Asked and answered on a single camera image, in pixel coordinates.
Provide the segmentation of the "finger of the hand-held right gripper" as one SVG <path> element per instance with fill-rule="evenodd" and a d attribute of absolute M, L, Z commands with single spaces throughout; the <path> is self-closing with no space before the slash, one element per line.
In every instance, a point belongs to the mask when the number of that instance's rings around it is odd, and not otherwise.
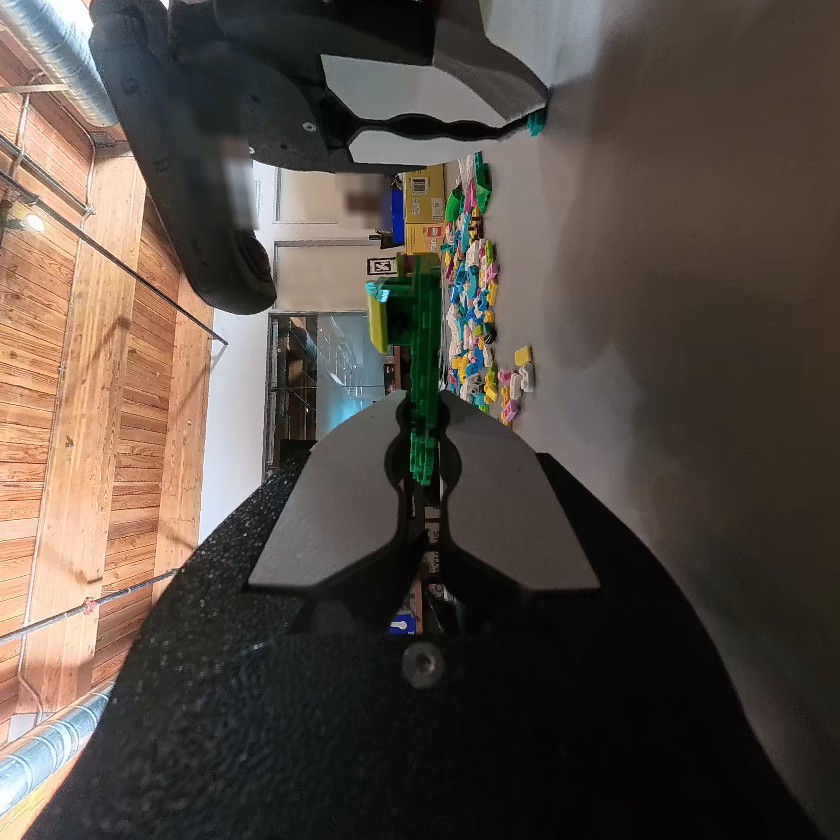
<path fill-rule="evenodd" d="M 483 29 L 438 29 L 425 63 L 322 54 L 327 88 L 365 131 L 496 141 L 527 127 L 550 88 Z"/>
<path fill-rule="evenodd" d="M 503 130 L 500 136 L 458 139 L 440 131 L 417 136 L 395 129 L 360 128 L 349 138 L 352 162 L 376 165 L 436 165 L 494 148 L 525 133 L 524 128 Z"/>

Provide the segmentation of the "glass window wall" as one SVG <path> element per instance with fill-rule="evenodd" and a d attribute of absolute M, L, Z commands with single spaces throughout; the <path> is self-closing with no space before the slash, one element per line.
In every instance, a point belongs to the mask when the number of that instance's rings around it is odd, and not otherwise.
<path fill-rule="evenodd" d="M 359 312 L 268 316 L 262 477 L 407 381 L 406 361 L 370 340 Z"/>

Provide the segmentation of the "green lego build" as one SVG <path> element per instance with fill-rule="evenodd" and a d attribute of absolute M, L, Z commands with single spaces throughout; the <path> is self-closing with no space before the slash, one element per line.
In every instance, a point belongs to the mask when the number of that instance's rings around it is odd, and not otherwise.
<path fill-rule="evenodd" d="M 429 487 L 438 442 L 442 288 L 437 254 L 395 256 L 395 274 L 365 284 L 367 322 L 382 354 L 396 345 L 411 355 L 409 370 L 411 443 L 409 466 L 415 481 Z"/>

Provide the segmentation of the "yellow lego box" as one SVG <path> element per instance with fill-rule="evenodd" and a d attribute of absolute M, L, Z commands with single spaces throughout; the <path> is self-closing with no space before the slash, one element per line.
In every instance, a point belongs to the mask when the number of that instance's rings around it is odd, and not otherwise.
<path fill-rule="evenodd" d="M 445 234 L 448 200 L 445 165 L 434 164 L 405 172 L 402 185 L 406 253 L 437 253 Z"/>

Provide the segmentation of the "metal ceiling pipe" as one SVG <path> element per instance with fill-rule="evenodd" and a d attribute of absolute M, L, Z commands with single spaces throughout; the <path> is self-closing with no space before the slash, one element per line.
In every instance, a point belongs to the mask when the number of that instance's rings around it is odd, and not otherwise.
<path fill-rule="evenodd" d="M 78 214 L 91 216 L 97 213 L 95 207 L 86 204 L 61 184 L 42 165 L 34 161 L 4 134 L 1 134 L 1 151 L 11 159 L 18 161 L 19 167 L 32 175 L 42 186 L 46 186 L 50 192 L 55 194 L 64 204 L 72 207 Z"/>

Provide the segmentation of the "pile of colourful lego pieces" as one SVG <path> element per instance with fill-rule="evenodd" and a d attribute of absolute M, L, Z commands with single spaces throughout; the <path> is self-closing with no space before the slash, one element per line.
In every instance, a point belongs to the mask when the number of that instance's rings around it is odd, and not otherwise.
<path fill-rule="evenodd" d="M 476 153 L 476 179 L 448 196 L 440 255 L 444 282 L 445 389 L 488 413 L 499 398 L 496 358 L 499 266 L 485 235 L 491 198 L 488 164 Z"/>

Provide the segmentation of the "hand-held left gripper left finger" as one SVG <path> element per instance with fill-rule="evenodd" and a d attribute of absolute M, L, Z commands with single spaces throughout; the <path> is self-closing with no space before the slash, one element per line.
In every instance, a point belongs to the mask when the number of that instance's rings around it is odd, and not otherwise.
<path fill-rule="evenodd" d="M 396 390 L 309 451 L 248 578 L 297 597 L 296 632 L 386 634 L 425 552 L 410 512 L 410 394 Z"/>

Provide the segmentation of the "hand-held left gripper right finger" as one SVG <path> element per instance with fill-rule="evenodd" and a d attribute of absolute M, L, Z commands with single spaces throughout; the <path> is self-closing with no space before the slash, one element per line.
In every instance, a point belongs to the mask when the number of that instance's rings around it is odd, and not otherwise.
<path fill-rule="evenodd" d="M 440 396 L 437 550 L 455 632 L 599 594 L 602 583 L 538 454 L 477 406 Z"/>

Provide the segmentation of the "metal ceiling rod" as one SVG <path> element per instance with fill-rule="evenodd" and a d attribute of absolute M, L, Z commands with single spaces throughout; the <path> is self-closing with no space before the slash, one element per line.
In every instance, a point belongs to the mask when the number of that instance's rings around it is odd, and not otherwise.
<path fill-rule="evenodd" d="M 170 296 L 166 295 L 162 290 L 160 290 L 159 288 L 155 287 L 152 283 L 147 281 L 147 279 L 143 278 L 140 273 L 138 273 L 135 269 L 132 269 L 128 264 L 126 264 L 119 257 L 114 255 L 111 251 L 100 245 L 99 242 L 97 242 L 95 239 L 86 234 L 80 227 L 74 225 L 68 219 L 60 215 L 56 210 L 51 208 L 38 194 L 24 187 L 23 184 L 21 184 L 18 180 L 13 178 L 10 174 L 6 173 L 5 171 L 1 171 L 1 179 L 3 184 L 12 187 L 14 191 L 19 193 L 21 197 L 23 197 L 24 205 L 27 205 L 28 207 L 37 208 L 42 214 L 48 216 L 52 221 L 58 223 L 59 226 L 63 227 L 65 230 L 75 235 L 80 240 L 80 242 L 90 247 L 98 255 L 105 258 L 105 260 L 112 263 L 114 266 L 120 268 L 129 277 L 133 278 L 148 291 L 152 292 L 157 298 L 163 300 L 172 309 L 174 309 L 176 312 L 183 315 L 188 321 L 199 327 L 202 331 L 204 331 L 211 337 L 212 341 L 219 342 L 224 347 L 229 346 L 229 342 L 224 337 L 219 335 L 211 327 L 199 320 L 196 316 L 192 315 L 188 310 L 184 309 L 184 307 L 182 307 L 176 300 L 172 299 Z"/>
<path fill-rule="evenodd" d="M 104 606 L 110 602 L 116 601 L 124 596 L 131 595 L 132 593 L 139 592 L 145 588 L 151 587 L 153 585 L 157 585 L 164 581 L 168 581 L 173 576 L 182 572 L 182 569 L 172 569 L 168 570 L 162 574 L 156 575 L 146 581 L 142 581 L 140 583 L 132 584 L 117 591 L 112 591 L 105 595 L 101 595 L 97 598 L 88 597 L 84 600 L 83 603 L 78 604 L 76 606 L 71 607 L 63 612 L 59 612 L 52 616 L 48 616 L 43 618 L 37 622 L 30 623 L 20 628 L 11 631 L 9 633 L 3 634 L 1 636 L 1 645 L 11 644 L 13 642 L 18 641 L 19 639 L 25 638 L 27 635 L 36 633 L 42 629 L 47 629 L 53 625 L 58 623 L 62 623 L 67 621 L 75 616 L 78 615 L 88 615 L 95 612 L 99 607 Z"/>

